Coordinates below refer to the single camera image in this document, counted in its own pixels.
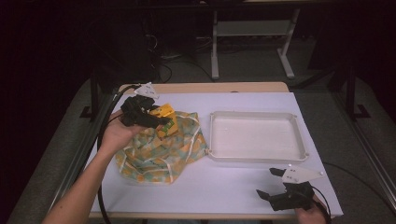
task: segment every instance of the table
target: table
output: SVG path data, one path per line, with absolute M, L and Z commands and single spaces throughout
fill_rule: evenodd
M 314 142 L 293 93 L 284 83 L 197 83 L 158 84 L 161 94 L 157 105 L 170 103 L 175 110 L 198 112 L 202 131 L 209 143 L 210 113 L 217 110 L 281 111 L 297 116 L 309 158 L 299 166 L 326 174 Z M 124 95 L 116 110 L 126 99 Z M 95 154 L 95 147 L 89 160 Z M 286 169 L 287 163 L 218 162 L 204 157 L 189 164 L 171 185 L 136 185 L 118 173 L 113 161 L 106 170 L 103 196 L 109 217 L 130 218 L 193 218 L 193 219 L 281 219 L 293 218 L 293 210 L 274 212 L 271 205 L 256 193 L 283 193 L 280 177 L 269 168 Z M 329 178 L 311 181 L 326 196 L 332 214 L 343 212 Z M 95 201 L 90 217 L 100 217 Z

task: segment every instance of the colorful cloth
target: colorful cloth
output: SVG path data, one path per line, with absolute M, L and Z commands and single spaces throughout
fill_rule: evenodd
M 159 138 L 154 129 L 136 135 L 116 155 L 120 174 L 138 183 L 173 183 L 207 150 L 197 113 L 176 112 L 178 132 Z

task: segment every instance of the yellow object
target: yellow object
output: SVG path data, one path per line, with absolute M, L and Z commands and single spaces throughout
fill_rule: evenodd
M 159 137 L 166 137 L 177 132 L 177 119 L 175 110 L 172 108 L 172 106 L 165 104 L 151 110 L 149 113 L 150 115 L 154 115 L 158 118 L 166 117 L 171 119 L 167 124 L 163 125 L 161 129 L 157 129 L 157 134 Z

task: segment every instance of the plastic tray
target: plastic tray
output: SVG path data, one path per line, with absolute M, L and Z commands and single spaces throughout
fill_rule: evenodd
M 296 119 L 291 113 L 214 112 L 209 156 L 215 161 L 304 161 L 309 154 Z

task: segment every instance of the wire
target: wire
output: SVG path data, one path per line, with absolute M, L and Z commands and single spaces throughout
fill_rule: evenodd
M 197 66 L 198 68 L 200 68 L 202 71 L 204 71 L 204 73 L 210 78 L 210 80 L 213 81 L 212 76 L 210 76 L 210 75 L 206 72 L 206 70 L 205 70 L 201 65 L 199 65 L 198 63 L 193 63 L 193 62 L 188 62 L 188 61 L 182 61 L 182 62 L 168 62 L 168 63 L 190 63 L 190 64 L 193 64 L 193 65 Z
M 151 38 L 153 38 L 153 39 L 155 40 L 154 47 L 152 47 L 152 49 L 149 49 L 149 50 L 154 50 L 154 49 L 156 49 L 157 46 L 158 46 L 158 39 L 157 39 L 157 37 L 155 37 L 155 35 L 146 35 L 146 37 L 151 37 Z
M 178 59 L 183 57 L 182 54 L 174 54 L 174 55 L 170 55 L 170 56 L 161 56 L 161 59 L 165 60 L 165 61 L 172 61 L 174 59 Z
M 107 125 L 108 125 L 111 121 L 113 121 L 114 119 L 117 119 L 117 118 L 119 118 L 119 117 L 121 117 L 121 116 L 122 116 L 122 114 L 117 115 L 116 117 L 112 118 L 111 120 L 108 121 Z
M 159 74 L 160 81 L 162 83 L 166 83 L 171 79 L 171 77 L 173 75 L 172 69 L 169 66 L 166 66 L 165 64 L 160 64 L 160 66 L 165 67 L 169 70 L 169 78 L 167 78 L 166 80 L 163 80 L 163 78 L 161 77 L 161 74 Z
M 107 58 L 111 59 L 114 63 L 116 63 L 119 67 L 121 67 L 122 69 L 125 69 L 126 71 L 128 71 L 128 69 L 121 63 L 119 62 L 116 58 L 114 58 L 113 56 L 111 56 L 107 51 L 105 51 L 97 42 L 96 40 L 94 40 L 90 35 L 88 35 L 92 41 L 93 44 L 95 44 L 95 46 L 97 48 L 99 48 L 99 50 L 101 50 L 106 56 Z
M 219 43 L 219 49 L 218 49 L 219 54 L 235 54 L 237 52 L 245 50 L 241 44 L 235 43 L 235 41 L 233 41 L 233 39 L 231 38 L 223 39 L 220 42 L 228 42 L 228 43 L 226 44 Z
M 361 178 L 359 178 L 358 176 L 356 176 L 356 175 L 354 175 L 354 174 L 352 174 L 350 171 L 348 171 L 347 169 L 345 169 L 345 168 L 343 168 L 343 167 L 341 167 L 341 166 L 338 166 L 338 165 L 335 165 L 335 164 L 332 164 L 332 163 L 329 163 L 329 162 L 326 162 L 326 161 L 324 161 L 323 162 L 323 164 L 326 164 L 326 165 L 330 165 L 330 166 L 333 166 L 333 167 L 335 167 L 335 168 L 338 168 L 338 169 L 340 169 L 340 170 L 342 170 L 342 171 L 344 171 L 345 173 L 347 173 L 347 174 L 349 174 L 349 175 L 351 175 L 351 176 L 353 176 L 353 177 L 355 177 L 357 180 L 359 180 L 363 185 L 365 185 L 367 188 L 369 188 L 386 206 L 387 206 L 387 208 L 389 209 L 389 211 L 396 217 L 396 212 L 394 211 L 394 209 L 390 206 L 390 204 L 388 203 L 388 201 L 376 190 L 376 189 L 374 189 L 372 186 L 370 186 L 369 184 L 367 184 L 364 180 L 362 180 Z
M 312 189 L 315 189 L 322 196 L 324 202 L 326 203 L 326 206 L 327 206 L 327 209 L 329 210 L 329 212 L 328 213 L 326 212 L 326 209 L 323 207 L 323 205 L 321 203 L 318 203 L 315 200 L 313 200 L 315 205 L 320 209 L 320 211 L 325 216 L 326 223 L 332 223 L 332 211 L 330 210 L 330 206 L 329 206 L 329 203 L 327 202 L 326 197 L 323 195 L 323 193 L 319 189 L 315 188 L 314 186 L 312 186 Z
M 197 52 L 197 53 L 201 52 L 203 49 L 206 49 L 206 48 L 210 47 L 211 44 L 213 43 L 212 37 L 209 37 L 209 36 L 208 37 L 201 37 L 201 38 L 197 37 L 197 39 L 207 40 L 204 44 L 196 47 L 195 52 Z
M 119 92 L 117 93 L 115 99 L 113 100 L 113 102 L 111 102 L 111 104 L 110 104 L 110 106 L 108 107 L 108 110 L 107 110 L 107 112 L 106 112 L 105 118 L 104 118 L 103 121 L 102 121 L 102 125 L 101 125 L 101 127 L 100 127 L 100 130 L 99 130 L 98 140 L 97 140 L 97 150 L 99 150 L 100 146 L 102 145 L 103 135 L 105 134 L 105 130 L 106 130 L 106 127 L 107 127 L 108 123 L 115 119 L 115 118 L 114 118 L 114 119 L 111 119 L 110 121 L 108 121 L 108 118 L 110 117 L 111 113 L 113 112 L 114 107 L 116 107 L 116 105 L 117 105 L 117 103 L 119 102 L 121 96 L 122 96 L 126 91 L 128 91 L 128 90 L 131 89 L 131 88 L 136 89 L 137 87 L 138 87 L 138 86 L 136 86 L 136 85 L 130 85 L 130 86 L 125 87 L 122 91 L 119 91 Z M 101 213 L 102 213 L 103 220 L 105 221 L 106 224 L 111 224 L 111 221 L 110 221 L 110 219 L 109 219 L 108 216 L 107 216 L 107 212 L 106 212 L 106 208 L 105 208 L 105 203 L 104 203 L 104 201 L 103 201 L 102 185 L 99 187 L 99 190 L 98 190 L 97 195 L 98 195 L 98 202 L 99 202 L 99 207 L 100 207 L 100 211 L 101 211 Z

